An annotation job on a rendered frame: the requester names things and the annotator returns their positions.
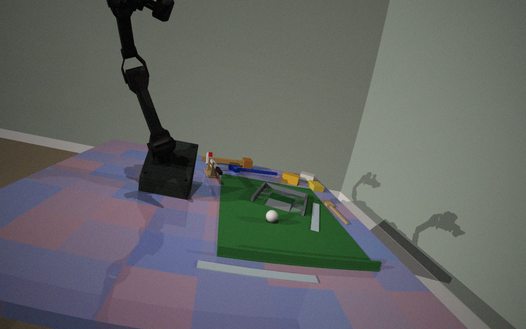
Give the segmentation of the white golf ball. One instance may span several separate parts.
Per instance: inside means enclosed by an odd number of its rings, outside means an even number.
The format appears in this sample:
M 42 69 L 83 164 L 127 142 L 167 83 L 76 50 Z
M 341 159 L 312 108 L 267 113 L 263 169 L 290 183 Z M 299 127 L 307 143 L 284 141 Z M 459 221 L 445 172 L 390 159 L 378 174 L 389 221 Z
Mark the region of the white golf ball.
M 269 210 L 266 214 L 268 222 L 274 223 L 278 219 L 278 213 L 275 210 Z

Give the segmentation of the grey flat bar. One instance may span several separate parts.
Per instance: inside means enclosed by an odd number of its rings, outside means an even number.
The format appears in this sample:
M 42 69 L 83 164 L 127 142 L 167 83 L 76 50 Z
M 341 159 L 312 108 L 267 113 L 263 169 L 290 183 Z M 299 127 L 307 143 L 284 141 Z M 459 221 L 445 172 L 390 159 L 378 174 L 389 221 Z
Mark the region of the grey flat bar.
M 197 267 L 198 269 L 208 270 L 208 271 L 220 271 L 229 274 L 242 275 L 242 276 L 253 276 L 260 278 L 268 278 L 274 280 L 284 280 L 284 281 L 296 281 L 296 282 L 307 282 L 307 283 L 316 283 L 319 284 L 316 276 L 314 275 L 304 275 L 304 274 L 294 274 L 284 271 L 269 271 L 262 269 L 253 269 L 250 267 L 239 267 L 239 266 L 230 266 L 225 264 L 218 264 L 214 262 L 207 262 L 198 260 Z
M 319 232 L 319 217 L 320 217 L 320 205 L 313 203 L 311 230 Z

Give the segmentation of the yellow block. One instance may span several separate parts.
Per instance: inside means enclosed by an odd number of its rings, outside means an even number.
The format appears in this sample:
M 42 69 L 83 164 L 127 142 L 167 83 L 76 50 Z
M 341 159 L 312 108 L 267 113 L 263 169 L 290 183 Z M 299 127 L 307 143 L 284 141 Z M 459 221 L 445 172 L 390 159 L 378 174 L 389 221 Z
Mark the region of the yellow block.
M 284 172 L 282 176 L 283 182 L 290 183 L 291 185 L 298 186 L 298 183 L 300 181 L 300 175 L 295 175 L 289 172 Z
M 310 189 L 312 189 L 313 191 L 318 191 L 318 192 L 323 192 L 324 191 L 324 186 L 321 185 L 319 182 L 317 181 L 312 181 L 312 180 L 309 180 L 307 185 L 309 186 Z

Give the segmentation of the blue golf putter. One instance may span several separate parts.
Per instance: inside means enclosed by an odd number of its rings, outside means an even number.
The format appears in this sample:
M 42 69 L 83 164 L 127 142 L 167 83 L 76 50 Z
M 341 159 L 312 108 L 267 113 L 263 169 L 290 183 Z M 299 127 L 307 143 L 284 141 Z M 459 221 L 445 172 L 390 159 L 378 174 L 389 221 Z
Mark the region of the blue golf putter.
M 234 171 L 235 173 L 239 173 L 240 171 L 251 171 L 255 173 L 262 173 L 262 174 L 269 174 L 269 175 L 277 175 L 278 173 L 274 171 L 263 171 L 263 170 L 254 170 L 254 169 L 247 169 L 243 167 L 236 167 L 234 165 L 228 165 L 228 170 Z

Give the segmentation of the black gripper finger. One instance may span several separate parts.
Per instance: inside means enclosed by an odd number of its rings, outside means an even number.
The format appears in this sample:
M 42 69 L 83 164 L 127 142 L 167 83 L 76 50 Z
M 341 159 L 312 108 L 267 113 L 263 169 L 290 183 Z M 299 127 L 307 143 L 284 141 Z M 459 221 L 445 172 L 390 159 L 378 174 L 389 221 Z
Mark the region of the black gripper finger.
M 161 0 L 155 16 L 165 19 L 172 4 L 173 0 Z

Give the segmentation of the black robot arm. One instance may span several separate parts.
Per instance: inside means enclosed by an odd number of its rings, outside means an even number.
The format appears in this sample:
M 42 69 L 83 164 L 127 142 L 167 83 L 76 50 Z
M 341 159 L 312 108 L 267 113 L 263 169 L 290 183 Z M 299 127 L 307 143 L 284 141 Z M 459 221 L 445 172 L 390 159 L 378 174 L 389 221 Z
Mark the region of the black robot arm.
M 159 118 L 155 112 L 155 107 L 148 91 L 149 73 L 145 60 L 143 60 L 137 53 L 137 48 L 134 46 L 133 31 L 130 17 L 133 11 L 126 9 L 118 4 L 118 0 L 107 0 L 108 7 L 116 17 L 118 31 L 121 41 L 121 54 L 123 58 L 121 72 L 125 78 L 125 83 L 129 85 L 130 91 L 137 95 L 139 104 L 141 106 L 144 118 L 150 131 L 149 143 L 147 147 L 152 154 L 152 164 L 159 166 L 170 166 L 173 160 L 173 151 L 176 147 L 176 141 L 170 137 L 169 131 L 163 129 L 159 123 Z M 125 59 L 136 57 L 143 65 L 126 69 L 124 71 L 123 65 Z

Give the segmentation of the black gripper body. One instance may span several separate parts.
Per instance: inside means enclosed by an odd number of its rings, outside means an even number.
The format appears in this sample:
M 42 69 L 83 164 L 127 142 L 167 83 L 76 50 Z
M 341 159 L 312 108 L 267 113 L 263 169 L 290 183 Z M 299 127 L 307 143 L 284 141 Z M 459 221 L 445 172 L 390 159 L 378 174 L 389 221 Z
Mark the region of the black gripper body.
M 174 1 L 173 4 L 170 6 L 169 12 L 167 14 L 167 17 L 165 19 L 162 19 L 158 16 L 155 16 L 159 7 L 159 3 L 161 0 L 118 0 L 120 5 L 125 7 L 126 9 L 130 9 L 132 11 L 136 11 L 136 9 L 139 9 L 140 11 L 143 10 L 143 7 L 147 7 L 149 9 L 152 9 L 152 16 L 157 18 L 160 21 L 168 21 L 170 17 L 170 13 L 173 10 Z

